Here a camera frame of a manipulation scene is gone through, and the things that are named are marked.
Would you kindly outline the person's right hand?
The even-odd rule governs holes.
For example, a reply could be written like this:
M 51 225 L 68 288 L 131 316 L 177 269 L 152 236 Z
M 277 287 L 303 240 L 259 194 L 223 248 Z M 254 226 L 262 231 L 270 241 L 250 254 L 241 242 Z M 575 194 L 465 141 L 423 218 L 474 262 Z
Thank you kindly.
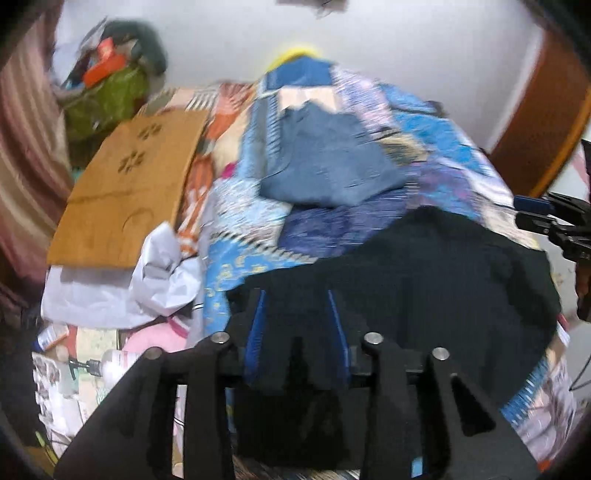
M 590 262 L 576 264 L 577 315 L 582 321 L 590 321 Z

